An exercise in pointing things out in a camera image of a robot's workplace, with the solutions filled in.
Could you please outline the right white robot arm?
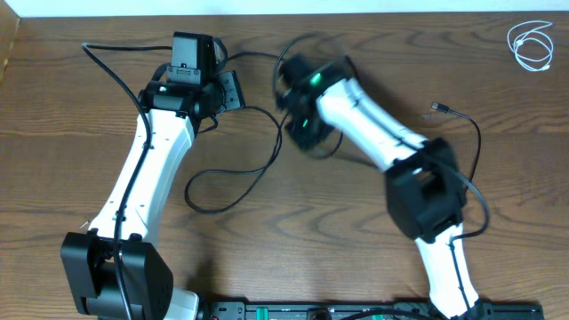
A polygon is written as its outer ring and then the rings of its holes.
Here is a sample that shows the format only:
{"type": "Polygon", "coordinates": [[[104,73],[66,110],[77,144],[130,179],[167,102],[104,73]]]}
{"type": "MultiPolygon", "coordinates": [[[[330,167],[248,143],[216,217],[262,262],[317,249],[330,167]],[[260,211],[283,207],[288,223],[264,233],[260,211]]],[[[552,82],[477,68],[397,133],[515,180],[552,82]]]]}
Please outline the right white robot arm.
{"type": "Polygon", "coordinates": [[[298,148],[315,148],[334,129],[346,134],[383,173],[388,213],[419,249],[434,308],[446,319],[477,318],[462,248],[468,179],[452,147],[399,123],[338,62],[317,68],[295,57],[277,74],[286,87],[279,105],[292,116],[285,128],[298,148]]]}

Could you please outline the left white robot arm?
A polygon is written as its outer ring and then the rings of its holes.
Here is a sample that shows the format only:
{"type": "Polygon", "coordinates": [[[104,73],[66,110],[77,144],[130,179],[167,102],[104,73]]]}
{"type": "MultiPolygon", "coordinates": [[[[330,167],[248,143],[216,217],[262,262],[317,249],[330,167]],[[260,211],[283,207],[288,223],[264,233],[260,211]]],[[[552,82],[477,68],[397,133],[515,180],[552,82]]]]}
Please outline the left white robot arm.
{"type": "Polygon", "coordinates": [[[196,293],[177,288],[157,252],[164,206],[180,162],[199,123],[242,108],[234,71],[200,86],[152,80],[140,93],[143,116],[116,185],[85,233],[67,233],[60,256],[76,309],[100,319],[124,319],[124,303],[112,261],[116,213],[124,210],[119,249],[124,286],[136,319],[194,319],[196,293]]]}

